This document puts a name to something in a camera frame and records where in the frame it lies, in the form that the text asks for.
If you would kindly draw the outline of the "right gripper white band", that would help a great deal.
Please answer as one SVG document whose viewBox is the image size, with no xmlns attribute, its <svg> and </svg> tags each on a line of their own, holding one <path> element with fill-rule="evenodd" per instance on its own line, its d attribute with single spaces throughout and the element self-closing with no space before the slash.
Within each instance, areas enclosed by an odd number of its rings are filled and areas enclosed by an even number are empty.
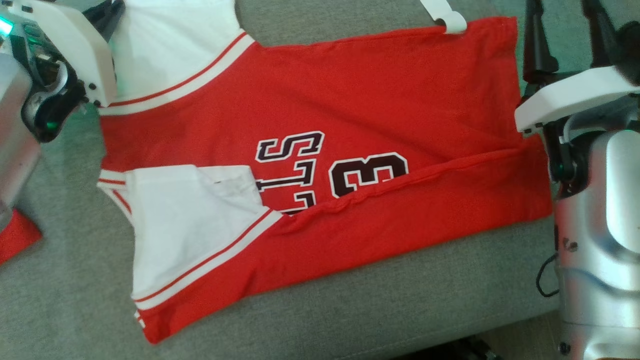
<svg viewBox="0 0 640 360">
<path fill-rule="evenodd" d="M 615 64 L 618 61 L 617 31 L 601 0 L 580 0 L 589 23 L 592 62 L 588 70 L 549 84 L 525 100 L 514 113 L 516 129 L 524 133 L 569 117 L 562 135 L 577 130 L 619 130 L 630 120 L 611 114 L 615 101 L 630 94 L 640 95 Z M 523 79 L 540 84 L 559 70 L 551 55 L 542 16 L 542 0 L 525 0 Z"/>
</svg>

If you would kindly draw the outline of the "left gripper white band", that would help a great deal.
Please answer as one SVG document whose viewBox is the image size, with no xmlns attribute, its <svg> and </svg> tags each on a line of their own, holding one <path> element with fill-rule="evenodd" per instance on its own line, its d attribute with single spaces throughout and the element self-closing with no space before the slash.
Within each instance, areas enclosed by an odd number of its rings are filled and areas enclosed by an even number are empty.
<svg viewBox="0 0 640 360">
<path fill-rule="evenodd" d="M 85 85 L 87 99 L 108 106 L 117 95 L 109 41 L 125 13 L 124 0 L 104 0 L 80 11 L 46 0 L 0 0 L 0 9 L 38 27 Z"/>
</svg>

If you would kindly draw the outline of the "red shorts white stripe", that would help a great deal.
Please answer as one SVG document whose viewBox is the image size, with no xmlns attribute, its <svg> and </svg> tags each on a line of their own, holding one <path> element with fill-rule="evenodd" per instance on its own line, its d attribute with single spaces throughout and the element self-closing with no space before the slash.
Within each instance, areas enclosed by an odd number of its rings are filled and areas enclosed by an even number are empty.
<svg viewBox="0 0 640 360">
<path fill-rule="evenodd" d="M 0 266 L 42 239 L 41 230 L 25 214 L 13 209 L 11 219 L 0 232 Z"/>
</svg>

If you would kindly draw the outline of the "red jersey white sleeves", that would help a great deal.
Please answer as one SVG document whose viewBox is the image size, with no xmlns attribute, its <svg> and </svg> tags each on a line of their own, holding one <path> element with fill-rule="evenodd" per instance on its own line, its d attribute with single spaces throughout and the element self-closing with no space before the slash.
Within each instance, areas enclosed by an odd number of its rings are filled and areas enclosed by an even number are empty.
<svg viewBox="0 0 640 360">
<path fill-rule="evenodd" d="M 98 187 L 158 344 L 238 301 L 551 215 L 512 17 L 266 47 L 235 0 L 125 0 Z"/>
</svg>

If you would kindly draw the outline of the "grey sofa seat cushion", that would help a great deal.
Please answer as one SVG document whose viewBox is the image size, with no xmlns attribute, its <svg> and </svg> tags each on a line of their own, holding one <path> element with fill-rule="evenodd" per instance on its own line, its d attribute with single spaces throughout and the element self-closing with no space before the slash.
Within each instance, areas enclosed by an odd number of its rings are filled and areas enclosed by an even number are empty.
<svg viewBox="0 0 640 360">
<path fill-rule="evenodd" d="M 421 0 L 234 1 L 265 47 L 445 27 Z M 525 0 L 448 2 L 467 23 L 516 19 L 521 96 Z M 558 307 L 535 289 L 550 214 L 252 295 L 151 344 L 131 298 L 133 226 L 98 186 L 99 110 L 66 121 L 22 192 L 43 239 L 0 266 L 0 360 L 386 359 Z"/>
</svg>

